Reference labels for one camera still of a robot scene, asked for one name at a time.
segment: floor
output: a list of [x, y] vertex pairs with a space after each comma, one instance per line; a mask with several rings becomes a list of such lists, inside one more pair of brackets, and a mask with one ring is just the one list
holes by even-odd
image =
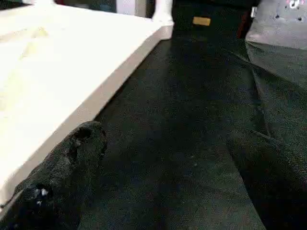
[[264, 229], [226, 148], [233, 129], [264, 129], [260, 102], [221, 20], [178, 23], [98, 115], [108, 149], [80, 229]]

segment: black fuzzy object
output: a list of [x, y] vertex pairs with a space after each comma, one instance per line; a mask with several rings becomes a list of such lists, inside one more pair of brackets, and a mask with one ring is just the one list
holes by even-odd
[[105, 150], [101, 123], [74, 129], [15, 188], [0, 213], [0, 230], [76, 230]]

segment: small yellow tag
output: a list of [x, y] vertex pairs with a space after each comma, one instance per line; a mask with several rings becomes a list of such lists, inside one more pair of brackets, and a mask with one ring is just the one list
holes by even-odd
[[211, 23], [211, 18], [194, 17], [193, 24], [195, 25], [205, 25], [209, 26]]

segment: white plastic surface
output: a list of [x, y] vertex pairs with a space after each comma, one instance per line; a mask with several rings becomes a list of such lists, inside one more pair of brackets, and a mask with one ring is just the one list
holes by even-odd
[[59, 5], [0, 12], [0, 204], [99, 113], [163, 31], [151, 19]]

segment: white pillar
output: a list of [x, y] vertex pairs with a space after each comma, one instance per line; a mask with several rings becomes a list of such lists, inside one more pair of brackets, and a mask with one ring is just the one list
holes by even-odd
[[172, 17], [173, 0], [156, 0], [153, 21], [163, 25], [162, 39], [172, 37], [174, 21]]

